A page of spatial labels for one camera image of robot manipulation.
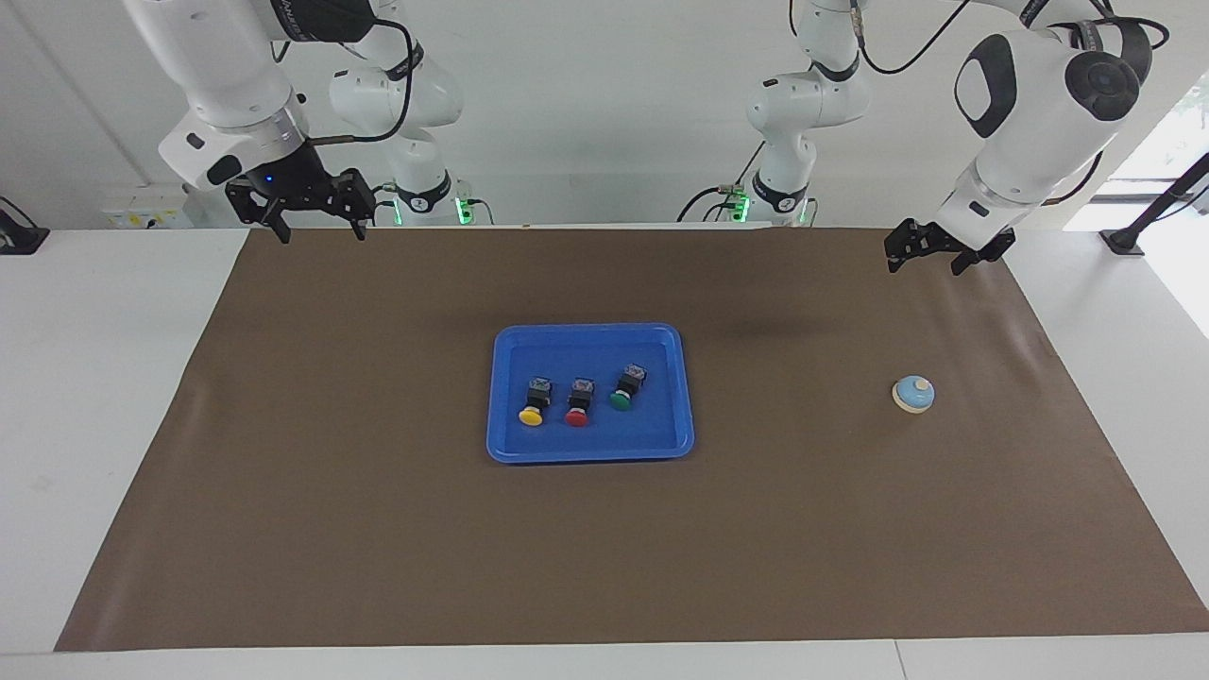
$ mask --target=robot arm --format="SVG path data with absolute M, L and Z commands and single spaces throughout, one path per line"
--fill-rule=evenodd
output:
M 399 0 L 376 1 L 378 18 L 404 23 Z M 397 212 L 410 225 L 467 223 L 473 214 L 459 200 L 461 183 L 445 167 L 433 136 L 423 129 L 456 122 L 462 115 L 462 91 L 420 42 L 413 42 L 410 52 L 406 42 L 400 31 L 376 25 L 361 40 L 346 44 L 349 52 L 374 65 L 337 73 L 329 88 L 331 104 L 351 125 L 378 134 L 399 120 L 410 86 L 403 127 L 378 144 L 391 165 L 393 181 L 388 188 L 397 196 Z
M 958 75 L 962 115 L 987 140 L 935 218 L 908 219 L 886 238 L 890 271 L 938 252 L 953 272 L 994 261 L 1012 227 L 1084 167 L 1124 125 L 1150 73 L 1146 30 L 1095 0 L 976 0 L 1018 13 L 1028 27 L 991 35 Z
M 358 238 L 377 207 L 355 169 L 330 175 L 307 134 L 285 74 L 266 50 L 267 25 L 293 40 L 359 41 L 375 28 L 368 0 L 123 0 L 190 110 L 160 154 L 203 191 L 226 188 L 245 224 L 283 243 L 284 211 L 323 211 Z
M 862 7 L 868 1 L 857 0 Z M 747 120 L 765 140 L 762 166 L 745 189 L 753 197 L 751 219 L 796 220 L 817 157 L 806 133 L 852 122 L 869 108 L 850 2 L 811 0 L 798 24 L 798 44 L 810 69 L 765 80 L 747 108 Z

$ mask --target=black cable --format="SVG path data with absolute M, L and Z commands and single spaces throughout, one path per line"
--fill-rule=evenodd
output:
M 687 215 L 688 212 L 690 209 L 693 209 L 693 206 L 695 206 L 698 203 L 698 201 L 700 201 L 701 198 L 705 198 L 710 194 L 722 194 L 722 192 L 723 192 L 722 189 L 719 189 L 717 186 L 711 186 L 711 188 L 701 191 L 696 196 L 693 196 L 693 198 L 688 202 L 688 204 L 684 206 L 684 209 L 681 211 L 681 214 L 679 214 L 678 218 L 676 218 L 676 221 L 684 221 L 684 215 Z
M 768 144 L 768 142 L 760 142 L 759 143 L 759 146 L 756 148 L 756 152 L 752 154 L 751 160 L 747 161 L 746 166 L 744 166 L 744 172 L 739 173 L 739 179 L 735 180 L 735 184 L 742 184 L 744 183 L 744 177 L 747 175 L 747 171 L 752 169 L 752 165 L 756 162 L 756 157 L 759 156 L 759 152 L 764 150 L 764 145 L 765 144 Z
M 1062 198 L 1049 198 L 1048 201 L 1041 204 L 1057 206 L 1059 203 L 1065 203 L 1066 201 L 1074 198 L 1076 194 L 1078 194 L 1080 191 L 1083 190 L 1083 188 L 1087 186 L 1087 183 L 1092 181 L 1092 175 L 1095 174 L 1095 171 L 1100 169 L 1100 161 L 1103 160 L 1104 160 L 1104 151 L 1100 151 L 1099 154 L 1095 155 L 1095 160 L 1092 161 L 1092 167 L 1087 168 L 1087 174 L 1083 175 L 1083 179 L 1082 181 L 1078 183 L 1078 186 L 1071 189 L 1070 192 L 1063 196 Z
M 1150 46 L 1151 50 L 1162 50 L 1163 46 L 1165 46 L 1168 42 L 1172 41 L 1172 29 L 1156 22 L 1155 19 L 1146 19 L 1143 17 L 1112 17 L 1111 19 L 1103 19 L 1095 23 L 1120 23 L 1120 22 L 1135 23 L 1138 25 L 1150 27 L 1157 30 L 1159 35 L 1162 35 L 1162 38 L 1159 39 L 1158 42 Z
M 387 207 L 393 208 L 394 203 L 392 203 L 389 201 L 381 201 L 381 202 L 378 202 L 377 206 L 374 206 L 374 213 L 370 214 L 370 224 L 371 225 L 374 225 L 375 227 L 377 227 L 377 211 L 378 211 L 378 208 L 387 208 Z
M 815 207 L 815 212 L 810 215 L 810 226 L 815 226 L 815 221 L 818 219 L 818 198 L 806 198 L 806 207 Z
M 936 45 L 936 41 L 939 40 L 942 35 L 944 35 L 944 31 L 949 30 L 949 27 L 953 25 L 953 22 L 958 21 L 958 17 L 961 16 L 961 12 L 964 12 L 966 10 L 966 7 L 968 7 L 972 1 L 973 0 L 961 0 L 961 5 L 958 5 L 958 8 L 953 11 L 953 15 L 950 15 L 949 18 L 943 24 L 941 24 L 941 28 L 937 29 L 936 35 L 933 35 L 932 39 L 929 40 L 924 45 L 924 47 L 919 51 L 918 54 L 915 54 L 914 57 L 912 57 L 912 59 L 909 62 L 907 62 L 906 64 L 898 67 L 897 69 L 884 69 L 884 68 L 879 67 L 878 64 L 875 64 L 873 62 L 873 59 L 869 58 L 869 52 L 864 47 L 864 33 L 863 31 L 857 31 L 857 34 L 856 34 L 856 41 L 861 46 L 861 54 L 864 57 L 864 62 L 867 64 L 869 64 L 870 69 L 878 71 L 881 75 L 897 75 L 897 74 L 901 74 L 904 70 L 914 67 L 915 62 L 919 62 L 924 57 L 924 54 L 926 54 L 927 51 L 931 50 L 933 45 Z
M 4 196 L 0 196 L 0 201 L 4 201 L 5 203 L 8 204 L 10 208 L 17 211 L 18 215 L 25 218 L 25 221 L 29 223 L 29 226 L 31 226 L 34 229 L 39 229 L 37 223 L 34 221 L 34 218 L 29 217 L 29 214 L 27 214 L 25 211 L 21 209 L 21 206 L 18 206 L 17 203 L 13 203 L 12 201 L 10 201 L 8 198 L 6 198 Z
M 384 27 L 388 27 L 388 28 L 393 28 L 393 29 L 403 33 L 404 40 L 407 41 L 407 64 L 409 64 L 409 67 L 413 67 L 413 64 L 411 63 L 411 60 L 412 60 L 412 58 L 415 56 L 416 47 L 415 47 L 415 42 L 412 42 L 412 40 L 411 40 L 411 31 L 409 31 L 407 28 L 404 27 L 403 24 L 392 22 L 389 19 L 375 19 L 374 24 L 375 25 L 384 25 Z M 355 137 L 354 136 L 353 137 L 353 142 L 359 142 L 359 143 L 363 143 L 363 144 L 372 144 L 375 142 L 384 142 L 384 140 L 391 139 L 392 137 L 394 137 L 403 128 L 403 121 L 407 120 L 407 111 L 411 109 L 411 81 L 415 80 L 415 75 L 416 75 L 415 71 L 409 71 L 407 75 L 405 76 L 407 79 L 407 82 L 403 86 L 403 111 L 399 113 L 399 120 L 394 121 L 394 125 L 391 126 L 391 129 L 388 129 L 387 132 L 384 132 L 382 134 L 375 134 L 375 136 L 371 136 L 371 137 Z
M 1196 196 L 1193 196 L 1191 201 L 1188 201 L 1187 203 L 1185 203 L 1184 207 L 1181 207 L 1180 209 L 1175 211 L 1174 213 L 1168 213 L 1168 214 L 1165 214 L 1165 215 L 1163 215 L 1161 218 L 1155 218 L 1155 221 L 1163 221 L 1164 219 L 1174 218 L 1175 215 L 1178 215 L 1178 214 L 1182 213 L 1184 211 L 1191 208 L 1192 204 L 1196 203 L 1197 201 L 1199 201 L 1201 198 L 1204 198 L 1204 195 L 1207 192 L 1209 192 L 1209 185 L 1205 185 L 1205 188 L 1202 189 L 1199 194 L 1197 194 Z
M 487 219 L 491 220 L 492 225 L 496 224 L 496 213 L 491 211 L 491 203 L 484 201 L 482 198 L 470 198 L 467 202 L 470 203 L 472 206 L 485 206 L 487 208 Z
M 317 0 L 317 1 L 320 5 L 323 5 L 324 7 L 326 7 L 329 11 L 332 11 L 332 12 L 336 12 L 336 13 L 340 13 L 340 15 L 345 15 L 347 17 L 357 18 L 357 19 L 365 19 L 365 18 L 368 18 L 361 12 L 354 12 L 352 10 L 347 10 L 345 7 L 341 7 L 340 5 L 330 2 L 329 0 Z M 415 41 L 412 41 L 412 39 L 411 39 L 411 31 L 407 30 L 407 27 L 405 27 L 405 25 L 403 25 L 400 23 L 397 23 L 397 22 L 392 22 L 389 19 L 382 19 L 382 18 L 375 18 L 374 19 L 374 25 L 384 25 L 387 28 L 393 28 L 393 29 L 403 33 L 403 38 L 407 41 L 407 64 L 409 64 L 409 67 L 411 67 L 412 65 L 412 59 L 415 59 L 416 46 L 415 46 Z M 392 126 L 389 131 L 387 131 L 383 134 L 375 134 L 375 136 L 371 136 L 371 137 L 359 137 L 359 136 L 354 136 L 354 134 L 341 134 L 341 136 L 336 136 L 336 137 L 317 137 L 317 138 L 314 138 L 314 139 L 311 140 L 311 145 L 312 146 L 326 146 L 326 145 L 331 145 L 331 144 L 347 144 L 347 143 L 351 143 L 351 142 L 358 142 L 358 143 L 363 143 L 363 144 L 372 144 L 375 142 L 384 142 L 384 140 L 391 139 L 392 137 L 394 137 L 403 128 L 403 122 L 405 120 L 407 120 L 407 111 L 411 109 L 411 81 L 413 80 L 415 75 L 416 74 L 413 71 L 409 71 L 407 75 L 405 76 L 407 79 L 407 82 L 404 86 L 404 91 L 403 91 L 403 111 L 399 114 L 399 120 L 397 120 L 394 122 L 394 126 Z
M 710 221 L 710 214 L 713 213 L 713 211 L 718 211 L 718 217 L 713 218 L 713 221 L 718 221 L 719 219 L 722 219 L 722 211 L 724 211 L 725 208 L 727 208 L 725 203 L 718 203 L 717 206 L 713 206 L 708 211 L 705 211 L 705 217 L 701 218 L 701 221 Z

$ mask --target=brown paper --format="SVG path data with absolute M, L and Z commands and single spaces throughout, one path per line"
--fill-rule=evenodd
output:
M 1209 629 L 1007 269 L 883 236 L 254 232 L 58 650 Z M 693 453 L 488 457 L 501 329 L 647 321 Z

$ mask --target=plastic tray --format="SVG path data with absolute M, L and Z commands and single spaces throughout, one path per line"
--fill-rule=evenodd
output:
M 627 364 L 647 369 L 634 408 L 608 397 Z M 553 403 L 538 427 L 523 425 L 532 378 L 554 381 Z M 563 422 L 571 382 L 596 381 L 586 427 Z M 679 333 L 661 323 L 515 325 L 496 338 L 487 415 L 487 451 L 508 465 L 635 461 L 681 457 L 694 443 Z

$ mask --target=yellow button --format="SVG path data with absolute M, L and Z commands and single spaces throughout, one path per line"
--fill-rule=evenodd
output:
M 525 410 L 520 413 L 521 422 L 530 427 L 537 427 L 542 425 L 542 411 L 534 409 L 533 407 L 525 407 Z

